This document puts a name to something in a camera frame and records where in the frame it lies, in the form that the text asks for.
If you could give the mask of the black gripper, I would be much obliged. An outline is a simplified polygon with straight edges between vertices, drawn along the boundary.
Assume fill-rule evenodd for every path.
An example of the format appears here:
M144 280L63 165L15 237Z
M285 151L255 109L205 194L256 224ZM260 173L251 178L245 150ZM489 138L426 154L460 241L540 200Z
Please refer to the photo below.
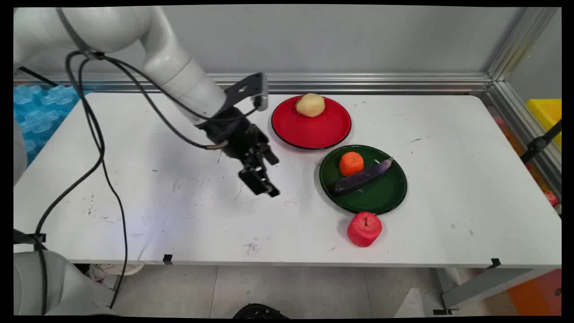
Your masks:
M256 195L267 194L270 197L279 196L280 191L269 180L263 158L272 166L279 163L279 158L271 151L269 138L256 124L251 123L236 107L228 108L215 115L215 118L235 118L235 121L205 121L196 127L203 130L214 144L227 141L222 148L231 159L240 160L244 169L239 172L239 178Z

